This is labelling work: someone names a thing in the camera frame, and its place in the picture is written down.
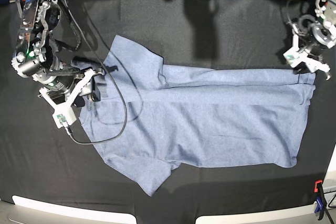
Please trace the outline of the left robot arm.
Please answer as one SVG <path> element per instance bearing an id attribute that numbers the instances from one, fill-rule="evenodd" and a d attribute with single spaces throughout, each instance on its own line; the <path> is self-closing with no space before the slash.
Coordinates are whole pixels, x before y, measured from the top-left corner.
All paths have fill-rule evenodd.
<path id="1" fill-rule="evenodd" d="M 283 53 L 287 64 L 300 71 L 304 64 L 311 72 L 332 76 L 330 66 L 323 62 L 323 52 L 335 47 L 335 0 L 315 0 L 314 15 L 301 15 L 293 22 L 286 12 L 292 31 L 292 45 Z"/>

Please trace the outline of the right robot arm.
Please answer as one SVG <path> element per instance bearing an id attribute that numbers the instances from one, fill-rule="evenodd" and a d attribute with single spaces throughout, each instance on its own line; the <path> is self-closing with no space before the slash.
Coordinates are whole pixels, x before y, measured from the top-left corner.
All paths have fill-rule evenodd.
<path id="1" fill-rule="evenodd" d="M 107 73 L 105 66 L 79 69 L 62 62 L 56 52 L 64 49 L 76 52 L 86 40 L 83 31 L 73 18 L 66 0 L 15 0 L 21 17 L 17 33 L 12 67 L 23 78 L 32 78 L 43 85 L 39 90 L 50 104 L 69 102 L 70 106 L 83 107 L 84 98 L 91 102 L 101 100 L 94 78 Z M 53 30 L 64 17 L 76 38 L 71 46 L 53 38 Z"/>

